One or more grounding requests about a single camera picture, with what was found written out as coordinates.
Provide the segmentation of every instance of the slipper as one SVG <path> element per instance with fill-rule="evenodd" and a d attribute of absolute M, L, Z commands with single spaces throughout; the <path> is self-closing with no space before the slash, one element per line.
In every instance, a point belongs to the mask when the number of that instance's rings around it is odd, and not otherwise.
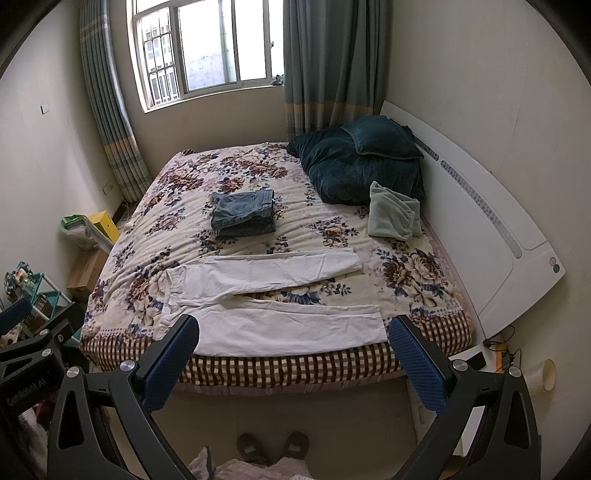
<path fill-rule="evenodd" d="M 302 432 L 294 432 L 287 437 L 281 452 L 281 458 L 288 457 L 303 460 L 306 458 L 309 448 L 310 441 L 306 434 Z"/>
<path fill-rule="evenodd" d="M 238 448 L 238 452 L 240 452 L 245 462 L 271 466 L 271 461 L 262 445 L 250 433 L 243 433 L 236 439 L 236 448 Z"/>

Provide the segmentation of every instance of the blue-gray curtain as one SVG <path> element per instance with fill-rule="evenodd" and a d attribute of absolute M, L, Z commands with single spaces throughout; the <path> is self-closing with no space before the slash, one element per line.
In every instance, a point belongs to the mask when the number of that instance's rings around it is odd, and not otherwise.
<path fill-rule="evenodd" d="M 283 31 L 290 138 L 379 112 L 388 0 L 284 0 Z"/>
<path fill-rule="evenodd" d="M 152 178 L 135 142 L 119 87 L 109 0 L 82 1 L 80 51 L 90 105 L 109 163 L 125 200 L 136 202 L 143 197 Z"/>

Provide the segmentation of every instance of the phone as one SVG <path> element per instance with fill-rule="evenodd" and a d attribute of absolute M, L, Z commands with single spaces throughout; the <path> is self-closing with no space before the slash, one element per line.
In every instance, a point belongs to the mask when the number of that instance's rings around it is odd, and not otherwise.
<path fill-rule="evenodd" d="M 486 367 L 486 360 L 484 359 L 482 352 L 478 352 L 473 357 L 470 357 L 468 360 L 466 360 L 466 363 L 474 370 L 482 370 L 484 367 Z"/>

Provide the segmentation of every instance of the paper cup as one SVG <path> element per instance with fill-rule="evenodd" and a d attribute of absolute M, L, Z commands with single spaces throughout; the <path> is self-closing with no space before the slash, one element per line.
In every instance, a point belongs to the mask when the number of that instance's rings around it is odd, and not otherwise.
<path fill-rule="evenodd" d="M 556 383 L 556 366 L 549 358 L 522 373 L 530 395 L 549 392 Z"/>

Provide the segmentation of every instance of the window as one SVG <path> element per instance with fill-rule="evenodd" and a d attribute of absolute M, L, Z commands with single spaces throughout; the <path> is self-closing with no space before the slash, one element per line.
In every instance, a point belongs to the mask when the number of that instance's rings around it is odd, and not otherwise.
<path fill-rule="evenodd" d="M 149 108 L 284 74 L 282 0 L 135 0 L 133 24 Z"/>

